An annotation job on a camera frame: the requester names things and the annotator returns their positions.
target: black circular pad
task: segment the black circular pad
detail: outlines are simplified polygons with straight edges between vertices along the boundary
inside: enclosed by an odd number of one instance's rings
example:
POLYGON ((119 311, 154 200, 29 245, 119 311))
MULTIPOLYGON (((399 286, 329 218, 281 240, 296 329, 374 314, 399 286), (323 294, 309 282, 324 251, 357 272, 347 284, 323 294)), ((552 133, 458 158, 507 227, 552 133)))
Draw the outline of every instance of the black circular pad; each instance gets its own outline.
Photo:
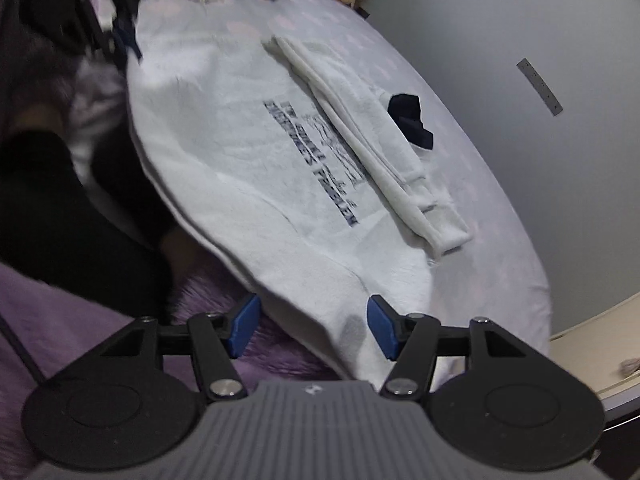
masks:
POLYGON ((561 368, 494 359, 443 384, 430 419, 453 447, 487 465, 544 471, 580 460, 604 426, 598 397, 561 368))
POLYGON ((195 394, 160 370, 117 361, 30 395, 22 428, 36 452, 70 469, 115 470, 159 457, 189 434, 195 394))

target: purple blanket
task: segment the purple blanket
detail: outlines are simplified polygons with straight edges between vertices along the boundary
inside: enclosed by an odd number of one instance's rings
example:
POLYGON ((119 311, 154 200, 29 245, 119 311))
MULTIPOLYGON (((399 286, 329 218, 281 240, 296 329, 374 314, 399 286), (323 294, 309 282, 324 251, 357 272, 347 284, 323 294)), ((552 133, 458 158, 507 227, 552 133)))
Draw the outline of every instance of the purple blanket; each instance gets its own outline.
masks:
MULTIPOLYGON (((217 259, 207 256, 175 293, 175 319, 199 312, 225 312, 246 294, 217 259)), ((49 377, 130 319, 98 304, 26 278, 0 264, 0 314, 49 377)), ((165 369, 195 388, 187 358, 165 359, 165 369)), ((336 380, 335 373, 273 321, 263 316, 245 355, 235 362, 242 380, 254 389, 267 378, 336 380)), ((35 387, 0 336, 0 477, 25 476, 37 463, 20 428, 20 410, 35 387)))

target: metal screw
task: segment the metal screw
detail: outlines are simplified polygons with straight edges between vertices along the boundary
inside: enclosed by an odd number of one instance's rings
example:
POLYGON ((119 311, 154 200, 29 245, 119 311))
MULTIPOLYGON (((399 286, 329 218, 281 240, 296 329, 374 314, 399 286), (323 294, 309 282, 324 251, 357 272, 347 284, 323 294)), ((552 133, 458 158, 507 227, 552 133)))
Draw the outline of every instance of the metal screw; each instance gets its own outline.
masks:
POLYGON ((242 384, 234 379, 218 379, 209 385, 209 390, 219 397, 235 397, 242 391, 242 384))
POLYGON ((418 390, 418 383, 404 377, 391 379, 385 384, 385 388, 389 393, 397 396, 407 396, 414 394, 418 390))

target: white bed sheet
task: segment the white bed sheet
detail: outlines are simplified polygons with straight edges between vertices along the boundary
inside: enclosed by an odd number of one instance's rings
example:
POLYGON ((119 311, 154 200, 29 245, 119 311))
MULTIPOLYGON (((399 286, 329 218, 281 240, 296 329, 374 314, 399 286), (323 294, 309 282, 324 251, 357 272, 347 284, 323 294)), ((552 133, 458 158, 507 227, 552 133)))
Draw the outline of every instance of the white bed sheet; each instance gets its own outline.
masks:
MULTIPOLYGON (((145 0, 142 15, 145 19, 138 24, 139 36, 211 31, 248 38, 281 34, 322 40, 378 86, 393 93, 419 95, 422 122, 434 133, 440 169, 474 236, 460 250, 446 254, 434 269, 432 314, 443 324, 457 326, 466 325, 473 316, 487 316, 537 350, 548 351, 548 283, 511 203, 437 95, 365 20, 335 0, 225 0, 209 4, 145 0)), ((106 80, 113 77, 109 74, 106 80)), ((104 107, 104 102, 89 100, 76 106, 76 115, 80 115, 76 138, 85 139, 74 147, 80 173, 82 162, 90 156, 86 139, 92 137, 100 120, 92 114, 92 106, 104 107), (90 118, 87 124, 81 120, 83 115, 90 118)))

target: black fabric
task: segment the black fabric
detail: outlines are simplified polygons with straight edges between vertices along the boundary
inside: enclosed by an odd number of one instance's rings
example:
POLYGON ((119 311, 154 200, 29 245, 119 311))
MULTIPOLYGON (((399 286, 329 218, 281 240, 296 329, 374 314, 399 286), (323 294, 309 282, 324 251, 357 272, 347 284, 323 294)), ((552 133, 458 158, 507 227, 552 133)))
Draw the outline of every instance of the black fabric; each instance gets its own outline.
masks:
POLYGON ((425 150, 433 149, 433 134, 424 129, 420 120, 420 99, 418 96, 394 95, 389 101, 387 111, 406 140, 425 150))
POLYGON ((98 144, 91 170, 96 182, 126 209, 153 247, 176 225, 142 170, 127 124, 98 144))
POLYGON ((168 321, 168 264, 94 209, 53 132, 0 144, 0 260, 128 316, 168 321))

